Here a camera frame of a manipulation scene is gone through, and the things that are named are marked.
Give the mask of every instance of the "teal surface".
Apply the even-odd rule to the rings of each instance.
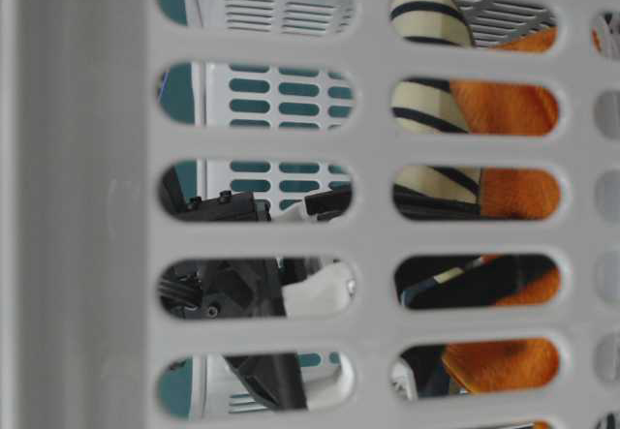
[[[164,14],[172,20],[187,24],[184,0],[159,0]],[[166,89],[161,96],[163,110],[170,118],[187,124],[194,123],[190,65],[178,65],[170,70]],[[185,199],[196,195],[196,163],[185,162],[175,166]],[[174,371],[166,371],[159,383],[159,396],[164,408],[171,414],[187,418],[192,397],[192,362]]]
[[[170,19],[187,25],[184,0],[159,0],[160,8]],[[189,63],[170,69],[166,88],[162,93],[161,105],[170,118],[185,124],[194,124],[194,96],[192,94],[192,73]],[[196,195],[196,163],[185,162],[175,166],[181,181],[183,196],[190,199]]]
[[[159,397],[166,410],[178,417],[189,417],[192,400],[192,360],[168,370],[159,382]]]

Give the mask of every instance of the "screw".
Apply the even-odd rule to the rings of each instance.
[[[201,197],[192,197],[192,198],[190,198],[189,208],[190,209],[197,209],[201,203],[202,203],[202,198]]]
[[[220,314],[220,309],[218,308],[218,306],[216,304],[213,305],[209,305],[206,308],[206,316],[210,319],[210,320],[214,320],[215,318],[218,317],[218,315]]]
[[[218,202],[228,203],[231,201],[232,197],[233,197],[233,192],[231,192],[230,190],[225,190],[223,192],[220,192],[220,198],[218,198]]]

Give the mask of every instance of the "laundry basket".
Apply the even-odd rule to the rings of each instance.
[[[228,11],[227,0],[185,1],[189,28],[166,19],[156,0],[2,0],[2,428],[199,427],[163,411],[156,388],[167,366],[182,356],[289,350],[345,354],[356,372],[352,396],[329,411],[209,426],[469,429],[545,419],[554,429],[584,429],[617,410],[618,389],[593,362],[618,330],[617,304],[595,287],[599,260],[619,235],[618,150],[592,119],[599,95],[620,84],[617,66],[592,49],[589,24],[618,0],[454,0],[472,26],[484,12],[506,12],[504,29],[474,30],[480,47],[557,24],[558,44],[540,57],[403,44],[389,24],[391,0],[228,0],[240,12]],[[295,20],[306,13],[316,17]],[[174,124],[152,95],[162,72],[181,61],[193,63],[200,127]],[[557,93],[561,125],[537,139],[403,134],[389,117],[390,95],[412,69],[543,84]],[[270,90],[236,91],[236,79],[264,80]],[[298,95],[281,93],[282,83],[319,87],[320,112],[311,120],[273,113],[304,103],[289,101]],[[333,87],[351,94],[330,96]],[[260,116],[231,111],[233,100],[262,99],[271,110]],[[282,191],[289,174],[326,190],[347,181],[346,170],[356,197],[347,218],[322,226],[185,225],[162,209],[157,188],[166,169],[187,159],[199,160],[198,193],[207,197],[250,180],[235,161],[266,160],[263,197],[274,214],[303,195]],[[396,214],[390,192],[411,162],[543,167],[565,198],[548,221],[414,225]],[[319,169],[306,179],[283,164]],[[567,281],[549,305],[410,315],[393,298],[392,273],[412,254],[533,250],[557,260]],[[358,296],[328,320],[178,322],[156,294],[179,260],[310,252],[349,260],[356,274]],[[561,371],[547,388],[413,405],[390,388],[389,370],[412,342],[523,336],[557,346]],[[222,392],[229,406],[234,391]]]

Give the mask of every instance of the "cream striped fabric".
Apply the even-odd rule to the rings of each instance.
[[[391,19],[396,32],[412,43],[466,47],[474,44],[471,30],[452,0],[394,0]],[[414,134],[469,133],[446,80],[403,80],[394,91],[392,110],[398,123]],[[396,178],[396,184],[429,197],[473,203],[478,201],[480,179],[478,168],[407,166]]]

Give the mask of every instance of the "orange towel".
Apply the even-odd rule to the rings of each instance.
[[[555,29],[549,29],[498,49],[542,52],[553,45],[555,36]],[[542,136],[558,121],[555,99],[540,87],[457,80],[451,88],[474,134]],[[555,180],[539,170],[489,169],[480,187],[482,212],[492,216],[544,219],[560,200]],[[543,303],[559,284],[559,273],[553,269],[498,305]],[[544,339],[453,344],[447,346],[443,361],[448,372],[474,393],[545,385],[559,365],[557,351]]]

